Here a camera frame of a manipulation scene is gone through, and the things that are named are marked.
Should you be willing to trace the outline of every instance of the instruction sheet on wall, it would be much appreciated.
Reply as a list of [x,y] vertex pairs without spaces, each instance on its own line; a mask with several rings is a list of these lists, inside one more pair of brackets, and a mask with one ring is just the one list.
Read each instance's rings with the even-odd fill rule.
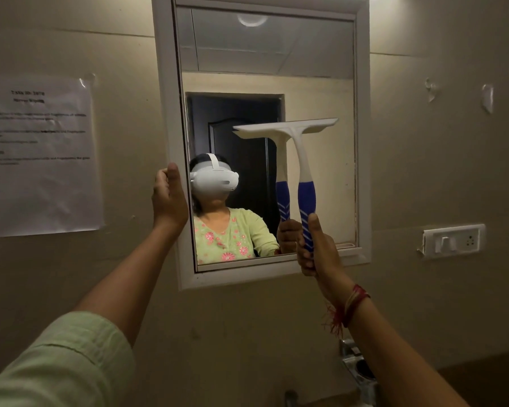
[[81,79],[0,76],[0,237],[103,226],[91,112]]

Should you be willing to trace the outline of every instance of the door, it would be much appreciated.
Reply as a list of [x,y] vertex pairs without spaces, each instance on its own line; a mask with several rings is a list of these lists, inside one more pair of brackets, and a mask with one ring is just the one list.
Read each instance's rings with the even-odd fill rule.
[[281,100],[192,94],[187,98],[189,126],[196,155],[212,152],[225,157],[239,174],[239,184],[228,198],[231,208],[244,208],[261,216],[277,234],[279,212],[275,197],[276,147],[267,138],[242,139],[233,127],[279,122]]

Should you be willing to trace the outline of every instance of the wall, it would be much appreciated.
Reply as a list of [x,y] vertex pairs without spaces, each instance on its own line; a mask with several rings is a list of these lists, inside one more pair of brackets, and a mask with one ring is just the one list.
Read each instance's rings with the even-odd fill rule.
[[[355,242],[354,86],[351,80],[185,72],[183,91],[282,94],[287,122],[339,118],[335,126],[318,134],[304,135],[303,142],[315,182],[321,224],[336,243]],[[293,196],[298,188],[299,162],[292,140],[286,145],[286,155],[292,194],[290,213],[300,221],[298,199]]]
[[[443,367],[509,351],[509,0],[373,0],[373,263],[350,269]],[[165,163],[150,0],[0,0],[0,72],[94,72],[108,226],[0,239],[0,369],[150,228]],[[427,104],[424,80],[443,91]],[[479,108],[496,85],[496,112]],[[425,225],[484,222],[488,250],[419,260]],[[313,280],[177,292],[166,261],[125,405],[275,406],[353,383]]]

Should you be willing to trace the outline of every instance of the ceiling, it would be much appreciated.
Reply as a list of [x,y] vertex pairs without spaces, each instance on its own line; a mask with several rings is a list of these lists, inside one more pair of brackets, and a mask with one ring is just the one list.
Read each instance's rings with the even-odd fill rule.
[[352,79],[353,23],[229,11],[177,9],[186,72]]

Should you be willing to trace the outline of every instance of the sleeve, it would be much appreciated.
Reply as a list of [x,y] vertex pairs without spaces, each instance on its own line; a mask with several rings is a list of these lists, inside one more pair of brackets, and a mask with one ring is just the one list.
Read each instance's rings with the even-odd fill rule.
[[254,249],[260,257],[270,257],[279,249],[275,236],[268,230],[268,226],[258,214],[245,210],[245,219],[249,226]]
[[117,405],[134,368],[132,349],[111,321],[68,313],[0,374],[0,406]]

